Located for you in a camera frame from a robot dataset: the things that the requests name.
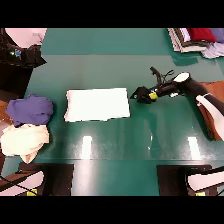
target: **navy cloth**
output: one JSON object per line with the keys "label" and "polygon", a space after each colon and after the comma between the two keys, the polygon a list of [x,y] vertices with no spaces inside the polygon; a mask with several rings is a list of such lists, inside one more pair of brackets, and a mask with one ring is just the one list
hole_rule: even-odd
{"label": "navy cloth", "polygon": [[216,38],[216,42],[224,43],[224,28],[210,28]]}
{"label": "navy cloth", "polygon": [[53,114],[53,103],[46,97],[30,94],[27,99],[10,100],[6,113],[14,120],[15,126],[44,125]]}

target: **beige cloth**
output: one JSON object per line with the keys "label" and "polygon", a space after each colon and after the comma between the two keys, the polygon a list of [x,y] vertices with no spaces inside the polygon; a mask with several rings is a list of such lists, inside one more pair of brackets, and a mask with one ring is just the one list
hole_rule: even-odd
{"label": "beige cloth", "polygon": [[11,125],[3,133],[2,153],[6,156],[20,155],[25,163],[30,163],[44,143],[49,143],[46,125],[24,124],[19,128]]}

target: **green table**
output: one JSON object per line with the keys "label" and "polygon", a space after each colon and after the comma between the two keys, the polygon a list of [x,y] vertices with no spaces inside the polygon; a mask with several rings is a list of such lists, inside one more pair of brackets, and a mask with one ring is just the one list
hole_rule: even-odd
{"label": "green table", "polygon": [[[26,96],[48,97],[54,114],[50,144],[34,161],[74,163],[73,195],[158,195],[156,164],[222,164],[224,143],[207,138],[198,108],[185,97],[151,105],[129,100],[131,117],[107,122],[68,123],[64,114],[69,89],[124,87],[130,96],[156,84],[151,66],[162,74],[189,71],[197,81],[222,80],[223,58],[174,52],[166,29],[48,29],[42,51],[47,64],[34,70]],[[92,137],[91,160],[81,157],[84,136]],[[7,158],[2,174],[19,161]]]}

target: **crumpled blue garment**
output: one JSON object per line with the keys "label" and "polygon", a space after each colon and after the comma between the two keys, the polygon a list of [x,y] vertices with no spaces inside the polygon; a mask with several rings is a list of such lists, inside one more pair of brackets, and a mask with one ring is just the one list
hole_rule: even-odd
{"label": "crumpled blue garment", "polygon": [[44,125],[53,114],[53,103],[46,97],[30,94],[27,99],[10,100],[6,113],[14,120],[15,126]]}

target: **table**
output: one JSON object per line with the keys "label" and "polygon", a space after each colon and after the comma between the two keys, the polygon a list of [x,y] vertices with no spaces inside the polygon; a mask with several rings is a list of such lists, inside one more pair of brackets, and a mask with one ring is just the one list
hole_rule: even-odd
{"label": "table", "polygon": [[[163,28],[48,29],[42,52],[47,64],[34,70],[26,96],[48,97],[54,114],[50,144],[34,161],[74,163],[72,195],[158,195],[157,164],[223,165],[224,143],[208,139],[198,108],[186,97],[151,105],[129,100],[131,117],[107,122],[63,118],[69,89],[124,87],[130,97],[138,86],[156,84],[151,66],[162,74],[188,71],[197,81],[222,80],[223,58],[174,52]],[[84,136],[92,137],[90,160],[82,158]],[[19,161],[6,158],[2,174],[14,172]]]}

